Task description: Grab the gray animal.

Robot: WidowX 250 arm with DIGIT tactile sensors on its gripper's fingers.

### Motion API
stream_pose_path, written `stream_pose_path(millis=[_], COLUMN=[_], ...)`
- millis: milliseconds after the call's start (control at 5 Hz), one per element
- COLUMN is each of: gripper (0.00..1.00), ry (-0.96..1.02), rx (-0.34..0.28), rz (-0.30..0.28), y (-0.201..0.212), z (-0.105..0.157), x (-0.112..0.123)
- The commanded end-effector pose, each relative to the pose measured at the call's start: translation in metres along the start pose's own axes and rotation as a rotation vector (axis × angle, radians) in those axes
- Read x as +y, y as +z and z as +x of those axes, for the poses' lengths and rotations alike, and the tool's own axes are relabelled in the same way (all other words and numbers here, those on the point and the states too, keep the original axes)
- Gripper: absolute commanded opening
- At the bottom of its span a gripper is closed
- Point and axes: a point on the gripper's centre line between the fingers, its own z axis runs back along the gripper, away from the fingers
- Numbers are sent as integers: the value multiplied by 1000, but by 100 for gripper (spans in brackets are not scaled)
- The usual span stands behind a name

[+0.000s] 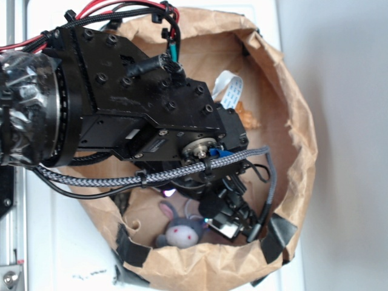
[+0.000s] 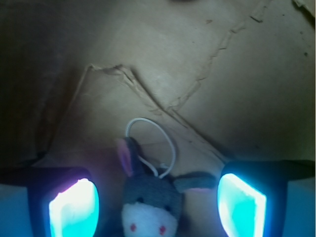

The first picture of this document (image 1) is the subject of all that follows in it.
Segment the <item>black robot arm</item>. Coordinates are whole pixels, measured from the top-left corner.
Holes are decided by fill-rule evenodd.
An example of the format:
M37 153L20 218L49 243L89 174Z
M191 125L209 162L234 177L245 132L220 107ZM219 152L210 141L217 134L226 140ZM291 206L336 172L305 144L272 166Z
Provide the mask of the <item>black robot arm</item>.
M243 123L186 77L168 53L148 57L126 38L60 28L41 53L1 53L1 164L33 169L109 156L141 171L120 180L58 177L82 187L177 188L199 201L219 233L257 238L265 212L243 200L239 175L252 164Z

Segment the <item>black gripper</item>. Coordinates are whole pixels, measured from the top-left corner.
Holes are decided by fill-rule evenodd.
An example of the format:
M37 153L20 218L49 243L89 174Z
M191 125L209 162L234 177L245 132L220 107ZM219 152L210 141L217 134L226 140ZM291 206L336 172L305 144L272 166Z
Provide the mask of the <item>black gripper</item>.
M200 114L199 125L218 122L211 129L155 130L142 147L135 165L149 174L179 170L201 164L195 173L170 178L163 190L175 189L188 199L199 202L199 213L211 228L234 241L239 234L252 242L257 238L266 210L257 215L243 200L246 187L239 179L249 167L246 159L248 139L238 114L221 104L204 106L209 115Z

